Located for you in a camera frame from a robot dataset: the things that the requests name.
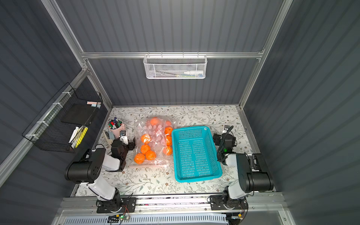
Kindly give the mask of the clear pink-dotted zip-top bag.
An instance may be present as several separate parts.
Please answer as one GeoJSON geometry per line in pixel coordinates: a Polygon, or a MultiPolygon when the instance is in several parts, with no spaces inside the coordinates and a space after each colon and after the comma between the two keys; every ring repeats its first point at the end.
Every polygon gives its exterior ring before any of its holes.
{"type": "Polygon", "coordinates": [[[133,161],[130,164],[131,167],[167,167],[171,164],[173,160],[173,152],[170,156],[163,153],[163,148],[166,146],[171,146],[173,150],[172,135],[166,136],[164,134],[164,129],[167,126],[171,126],[173,130],[175,130],[178,127],[178,121],[171,117],[152,116],[149,118],[138,119],[134,122],[136,147],[133,161]],[[161,123],[157,126],[152,126],[150,124],[150,119],[153,117],[158,117],[161,120],[161,123]],[[149,134],[152,139],[148,145],[151,147],[151,151],[156,153],[157,158],[155,160],[145,159],[141,165],[138,165],[134,162],[134,157],[136,154],[141,153],[140,148],[143,145],[141,142],[141,136],[146,133],[149,134]]]}

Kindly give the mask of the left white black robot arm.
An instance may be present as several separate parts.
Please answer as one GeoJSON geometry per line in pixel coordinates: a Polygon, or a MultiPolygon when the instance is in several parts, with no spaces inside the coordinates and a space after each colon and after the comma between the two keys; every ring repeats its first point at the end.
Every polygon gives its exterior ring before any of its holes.
{"type": "Polygon", "coordinates": [[[94,150],[82,150],[66,167],[65,179],[75,184],[84,183],[101,202],[119,202],[121,200],[119,191],[105,180],[101,171],[122,172],[126,165],[127,154],[134,147],[134,141],[125,143],[118,138],[111,144],[111,155],[106,153],[103,146],[94,150]]]}

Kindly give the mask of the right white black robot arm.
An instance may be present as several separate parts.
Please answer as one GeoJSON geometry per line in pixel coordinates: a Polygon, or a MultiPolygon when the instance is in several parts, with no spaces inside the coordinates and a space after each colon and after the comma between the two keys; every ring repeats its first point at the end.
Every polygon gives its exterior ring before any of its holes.
{"type": "Polygon", "coordinates": [[[274,188],[273,178],[260,153],[246,154],[236,153],[236,138],[230,131],[221,135],[214,134],[213,141],[217,150],[217,160],[225,166],[237,169],[238,180],[232,185],[225,187],[223,191],[223,202],[244,199],[255,192],[272,191],[274,188]]]}

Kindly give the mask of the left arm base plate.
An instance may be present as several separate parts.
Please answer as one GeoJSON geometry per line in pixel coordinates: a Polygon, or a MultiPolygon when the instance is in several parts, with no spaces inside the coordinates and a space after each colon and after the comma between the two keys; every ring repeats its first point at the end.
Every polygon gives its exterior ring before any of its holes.
{"type": "Polygon", "coordinates": [[[96,201],[97,213],[133,213],[135,211],[137,199],[128,197],[110,201],[96,201]]]}

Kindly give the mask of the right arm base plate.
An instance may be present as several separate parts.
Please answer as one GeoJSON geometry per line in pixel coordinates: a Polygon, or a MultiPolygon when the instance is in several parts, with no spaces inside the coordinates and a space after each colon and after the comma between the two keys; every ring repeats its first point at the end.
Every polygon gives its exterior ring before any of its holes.
{"type": "Polygon", "coordinates": [[[207,198],[207,202],[210,204],[213,211],[248,210],[248,204],[245,198],[224,200],[223,197],[220,195],[211,195],[207,198]]]}

